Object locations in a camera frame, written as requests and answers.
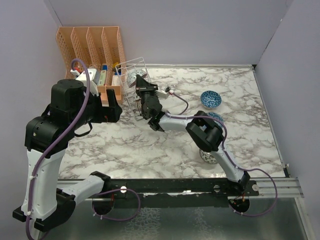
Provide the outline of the red patterned bowl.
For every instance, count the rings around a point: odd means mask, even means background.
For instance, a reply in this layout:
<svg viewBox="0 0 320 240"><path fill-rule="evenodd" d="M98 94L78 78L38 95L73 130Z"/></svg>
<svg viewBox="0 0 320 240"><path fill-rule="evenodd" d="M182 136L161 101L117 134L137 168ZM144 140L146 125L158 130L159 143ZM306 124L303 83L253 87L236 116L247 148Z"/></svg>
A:
<svg viewBox="0 0 320 240"><path fill-rule="evenodd" d="M132 69L127 73L127 85L129 88L132 88L136 84L137 75L144 78L147 75L147 72L142 69Z"/></svg>

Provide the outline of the pink patterned bowl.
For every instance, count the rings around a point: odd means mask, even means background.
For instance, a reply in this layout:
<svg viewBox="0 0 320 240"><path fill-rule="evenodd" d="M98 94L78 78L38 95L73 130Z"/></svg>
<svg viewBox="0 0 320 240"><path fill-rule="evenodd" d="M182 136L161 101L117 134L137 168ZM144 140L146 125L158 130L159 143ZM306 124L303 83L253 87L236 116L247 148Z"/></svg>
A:
<svg viewBox="0 0 320 240"><path fill-rule="evenodd" d="M138 101L138 100L140 100L141 98L136 94L136 93L134 93L133 94L133 100L134 101Z"/></svg>

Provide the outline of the brown patterned bowl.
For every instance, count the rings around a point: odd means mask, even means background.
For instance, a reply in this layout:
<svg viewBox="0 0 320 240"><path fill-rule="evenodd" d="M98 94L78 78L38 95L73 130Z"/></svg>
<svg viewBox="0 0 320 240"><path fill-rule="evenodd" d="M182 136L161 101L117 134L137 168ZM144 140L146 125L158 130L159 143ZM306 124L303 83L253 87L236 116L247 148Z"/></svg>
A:
<svg viewBox="0 0 320 240"><path fill-rule="evenodd" d="M135 106L136 106L138 115L141 116L141 113L142 113L142 103L141 103L141 100L140 100L140 99L135 101Z"/></svg>

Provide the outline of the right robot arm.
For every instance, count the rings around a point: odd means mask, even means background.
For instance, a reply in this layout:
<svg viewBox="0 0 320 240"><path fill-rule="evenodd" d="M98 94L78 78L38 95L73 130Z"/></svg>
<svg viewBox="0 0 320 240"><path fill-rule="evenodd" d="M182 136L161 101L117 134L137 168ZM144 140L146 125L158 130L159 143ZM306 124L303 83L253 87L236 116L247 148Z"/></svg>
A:
<svg viewBox="0 0 320 240"><path fill-rule="evenodd" d="M235 158L225 148L227 129L222 122L199 110L195 115L174 115L163 111L156 91L158 86L136 75L135 91L141 99L141 116L148 120L154 131L187 132L197 147L211 153L222 167L229 182L230 191L240 196L248 189L250 175L236 163Z"/></svg>

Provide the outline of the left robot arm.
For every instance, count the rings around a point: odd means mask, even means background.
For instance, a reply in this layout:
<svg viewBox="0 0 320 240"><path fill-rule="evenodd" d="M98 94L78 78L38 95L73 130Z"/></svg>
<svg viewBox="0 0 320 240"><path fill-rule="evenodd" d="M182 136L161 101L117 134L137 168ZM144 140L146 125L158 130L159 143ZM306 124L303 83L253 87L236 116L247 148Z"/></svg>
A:
<svg viewBox="0 0 320 240"><path fill-rule="evenodd" d="M26 126L27 189L22 206L12 213L15 219L48 232L65 223L85 199L110 193L109 176L97 171L72 187L57 187L61 162L76 130L120 119L122 108L115 91L110 88L106 94L108 106L103 106L100 95L92 94L79 80L62 79L52 86L50 104Z"/></svg>

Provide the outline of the orange plastic desk organizer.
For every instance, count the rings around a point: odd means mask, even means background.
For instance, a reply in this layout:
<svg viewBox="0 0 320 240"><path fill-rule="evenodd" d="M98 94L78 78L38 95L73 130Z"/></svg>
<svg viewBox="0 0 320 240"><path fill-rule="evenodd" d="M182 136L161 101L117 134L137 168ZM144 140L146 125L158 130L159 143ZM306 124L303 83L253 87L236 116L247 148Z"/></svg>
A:
<svg viewBox="0 0 320 240"><path fill-rule="evenodd" d="M107 89L114 89L119 104L124 101L121 83L113 83L115 67L119 68L126 61L121 31L118 26L78 26L59 27L56 42L60 49L67 79L72 78L71 61L81 59L85 65L101 70L106 66L104 83L98 87L101 101L107 104Z"/></svg>

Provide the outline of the blue triangle patterned bowl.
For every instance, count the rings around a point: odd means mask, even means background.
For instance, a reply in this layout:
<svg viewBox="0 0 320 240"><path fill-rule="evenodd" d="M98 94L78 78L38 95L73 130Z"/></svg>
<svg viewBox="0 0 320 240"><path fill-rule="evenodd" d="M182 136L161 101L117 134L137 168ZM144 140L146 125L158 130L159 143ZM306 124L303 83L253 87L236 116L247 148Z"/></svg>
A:
<svg viewBox="0 0 320 240"><path fill-rule="evenodd" d="M200 95L200 101L205 108L214 109L221 105L222 98L217 92L207 90Z"/></svg>

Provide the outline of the blue floral bowl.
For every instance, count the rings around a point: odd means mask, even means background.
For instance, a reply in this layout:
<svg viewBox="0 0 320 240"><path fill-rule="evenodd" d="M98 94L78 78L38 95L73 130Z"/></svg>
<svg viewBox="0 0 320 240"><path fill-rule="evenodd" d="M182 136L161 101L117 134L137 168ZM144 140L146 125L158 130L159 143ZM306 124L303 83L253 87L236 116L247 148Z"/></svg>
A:
<svg viewBox="0 0 320 240"><path fill-rule="evenodd" d="M224 119L217 113L215 112L207 112L206 113L208 116L212 117L212 118L215 118L215 119L218 119L218 121L215 120L215 122L221 127L223 128L223 126L221 125L221 123L224 122Z"/></svg>

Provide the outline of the grey leaf patterned bowl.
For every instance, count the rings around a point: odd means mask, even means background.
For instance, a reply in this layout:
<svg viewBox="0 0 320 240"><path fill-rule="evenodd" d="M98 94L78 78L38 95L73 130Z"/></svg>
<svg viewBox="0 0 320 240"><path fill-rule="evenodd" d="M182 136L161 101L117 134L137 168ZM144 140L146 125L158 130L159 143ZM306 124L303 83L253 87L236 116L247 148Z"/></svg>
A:
<svg viewBox="0 0 320 240"><path fill-rule="evenodd" d="M199 149L199 155L201 159L207 164L217 164L215 157L210 152L204 152L202 149Z"/></svg>

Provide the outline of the black mounting rail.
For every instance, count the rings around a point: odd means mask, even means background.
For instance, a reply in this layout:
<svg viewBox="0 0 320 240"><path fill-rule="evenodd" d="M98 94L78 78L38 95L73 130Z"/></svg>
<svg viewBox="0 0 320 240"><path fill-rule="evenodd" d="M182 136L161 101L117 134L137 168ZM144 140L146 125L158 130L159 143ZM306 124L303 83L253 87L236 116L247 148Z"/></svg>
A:
<svg viewBox="0 0 320 240"><path fill-rule="evenodd" d="M244 191L239 191L227 178L142 178L112 179L103 191L126 187L138 196L127 191L93 194L88 199L98 206L112 206L118 209L142 208L189 208L189 207L227 207L228 198L241 199L259 195L253 187L256 182L249 180Z"/></svg>

